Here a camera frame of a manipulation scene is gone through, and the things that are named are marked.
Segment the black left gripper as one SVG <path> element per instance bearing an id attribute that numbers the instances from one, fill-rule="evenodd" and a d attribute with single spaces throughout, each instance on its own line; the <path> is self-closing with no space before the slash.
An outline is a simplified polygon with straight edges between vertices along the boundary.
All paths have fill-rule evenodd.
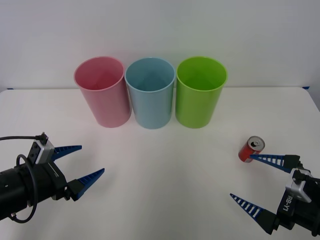
<path id="1" fill-rule="evenodd" d="M 37 184 L 38 203 L 49 198 L 56 201 L 63 198 L 67 201 L 72 199 L 75 202 L 102 176 L 104 168 L 67 183 L 64 174 L 54 161 L 81 149 L 81 145 L 55 147 L 51 156 L 52 161 L 32 166 Z"/>

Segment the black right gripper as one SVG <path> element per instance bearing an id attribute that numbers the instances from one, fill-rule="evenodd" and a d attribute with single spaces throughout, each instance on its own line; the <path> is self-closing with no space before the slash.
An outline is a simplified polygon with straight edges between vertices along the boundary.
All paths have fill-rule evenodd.
<path id="1" fill-rule="evenodd" d="M 251 154 L 250 158 L 286 173 L 301 167 L 299 155 Z M 303 201 L 296 191 L 286 186 L 276 215 L 237 195 L 229 195 L 269 235 L 279 226 L 292 230 L 295 225 L 299 225 L 317 237 L 320 235 L 320 180 L 313 177 L 307 180 L 303 191 L 311 202 Z"/>

